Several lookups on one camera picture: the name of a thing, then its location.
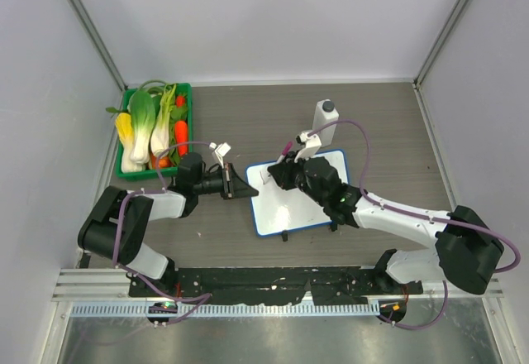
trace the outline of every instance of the orange carrot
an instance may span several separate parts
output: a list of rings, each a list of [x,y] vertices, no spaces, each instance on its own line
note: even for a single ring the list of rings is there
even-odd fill
[[[150,153],[150,163],[149,163],[149,168],[151,170],[156,170],[156,156],[153,155],[152,153]],[[171,160],[169,160],[169,157],[166,156],[166,157],[162,157],[160,159],[160,161],[158,162],[158,166],[160,168],[169,168],[169,167],[172,167],[173,165],[171,164]]]
[[[177,108],[180,108],[181,106],[185,105],[185,95],[182,95],[181,93],[179,93],[177,96],[176,96],[176,107]]]
[[[174,139],[176,139],[176,143],[182,143],[188,141],[188,124],[183,121],[176,122],[174,124]],[[188,152],[188,146],[182,145],[179,146],[179,155],[183,156]]]

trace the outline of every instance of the metal frame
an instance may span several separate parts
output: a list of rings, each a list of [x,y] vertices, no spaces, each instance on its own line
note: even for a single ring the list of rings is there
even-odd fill
[[[414,78],[386,79],[290,79],[290,80],[237,80],[237,81],[190,81],[193,87],[236,87],[241,85],[300,85],[300,84],[377,84],[413,83]]]
[[[56,363],[66,336],[69,319],[73,317],[143,317],[146,308],[156,301],[165,298],[131,298],[128,296],[130,280],[126,272],[120,269],[63,269],[57,280],[52,302],[55,304],[55,315],[50,325],[41,364]],[[424,294],[410,295],[409,299],[432,299],[444,296],[441,282],[423,282]],[[475,295],[465,293],[450,283],[451,298],[476,299]],[[403,299],[404,295],[371,295],[367,305],[342,305],[315,307],[312,296],[307,293],[299,305],[269,307],[233,305],[222,308],[204,309],[198,317],[291,317],[291,316],[358,316],[376,315],[379,313],[379,299]],[[516,348],[501,304],[503,292],[497,279],[492,279],[483,295],[484,307],[493,330],[498,350],[504,362],[519,362]],[[190,306],[182,306],[183,311]]]
[[[422,64],[419,74],[415,79],[415,84],[417,85],[417,87],[421,87],[422,83],[424,82],[424,79],[428,75],[428,72],[436,61],[437,56],[439,56],[439,54],[441,53],[441,50],[450,38],[450,35],[454,31],[457,23],[465,13],[465,10],[469,6],[469,3],[470,0],[457,0],[455,2],[455,5],[452,8],[450,15],[448,16],[445,25],[441,29],[439,36],[437,36],[436,41],[434,42],[434,45],[430,50],[430,53],[425,59],[424,64]]]
[[[125,81],[122,78],[122,75],[119,73],[114,60],[112,59],[110,52],[108,51],[105,43],[103,42],[101,36],[99,35],[98,29],[95,27],[92,18],[88,14],[88,11],[83,5],[81,0],[68,0],[72,8],[74,9],[79,22],[83,26],[84,30],[88,34],[90,41],[93,43],[95,50],[101,56],[101,59],[105,66],[107,66],[108,72],[114,79],[117,84],[117,87],[123,91],[126,89]]]
[[[422,120],[424,121],[424,126],[427,129],[428,137],[430,138],[431,148],[433,149],[433,154],[436,157],[437,166],[439,167],[439,172],[441,174],[441,179],[443,185],[445,186],[446,195],[448,196],[448,201],[452,208],[457,206],[459,201],[456,197],[456,192],[452,189],[451,179],[448,170],[446,169],[445,162],[443,161],[442,150],[437,143],[439,140],[436,137],[436,130],[433,127],[433,121],[431,119],[431,114],[428,109],[426,102],[424,101],[424,96],[422,94],[422,89],[417,87],[416,84],[413,85],[413,90],[415,91],[415,97],[421,110]]]

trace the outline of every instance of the toy vegetable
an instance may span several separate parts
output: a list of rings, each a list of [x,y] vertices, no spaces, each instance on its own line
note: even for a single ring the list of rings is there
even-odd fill
[[[176,143],[187,142],[189,139],[188,124],[183,121],[176,122],[174,124],[174,138]],[[188,146],[182,145],[178,147],[179,155],[183,156],[188,152]]]
[[[164,94],[160,100],[160,111],[156,118],[155,129],[150,137],[150,150],[155,156],[158,156],[169,147],[169,115],[176,84],[173,84],[171,88],[169,87],[165,87]]]
[[[143,171],[144,166],[131,160],[132,148],[134,147],[134,130],[131,124],[131,115],[120,113],[116,117],[116,129],[119,140],[123,145],[122,172]]]
[[[166,156],[162,157],[160,161],[158,161],[158,166],[162,169],[172,167],[173,165],[171,164],[171,160],[169,159],[169,157]],[[151,170],[156,170],[156,156],[152,153],[150,154],[149,168]]]
[[[146,91],[139,90],[132,95],[130,112],[132,129],[134,130],[134,147],[131,160],[137,164],[145,164],[149,161],[150,134],[156,123],[155,105]]]
[[[177,108],[180,108],[183,105],[185,105],[185,95],[183,95],[182,93],[179,93],[176,96],[176,101],[174,104],[176,105]]]

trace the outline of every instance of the green basket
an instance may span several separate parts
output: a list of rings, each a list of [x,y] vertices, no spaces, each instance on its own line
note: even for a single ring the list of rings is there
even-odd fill
[[[131,96],[136,92],[137,89],[128,89],[123,95],[123,109],[129,105]],[[179,93],[186,94],[187,104],[188,104],[188,130],[189,130],[189,140],[193,140],[193,100],[191,98],[191,85],[188,83],[177,83],[176,85],[176,94]],[[192,146],[189,145],[189,151],[192,151]],[[122,157],[123,157],[123,145],[121,142],[118,142],[117,145],[117,158],[116,158],[116,176],[118,178],[124,178],[126,180],[147,180],[149,178],[156,178],[156,170],[145,170],[138,172],[122,172]],[[173,176],[176,175],[178,167],[170,167],[161,169],[163,176]]]

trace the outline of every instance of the white board with blue border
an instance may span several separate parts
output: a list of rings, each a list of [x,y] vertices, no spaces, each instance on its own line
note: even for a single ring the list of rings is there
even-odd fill
[[[349,183],[346,155],[343,151],[326,151],[314,157],[325,157],[329,164],[336,168],[341,181]],[[260,172],[265,172],[274,162],[253,164],[246,169],[246,181],[254,189],[259,190],[259,196],[251,198],[257,235],[267,237],[285,230],[294,232],[331,223],[323,209],[300,190],[282,190],[272,178],[267,184],[263,184]]]

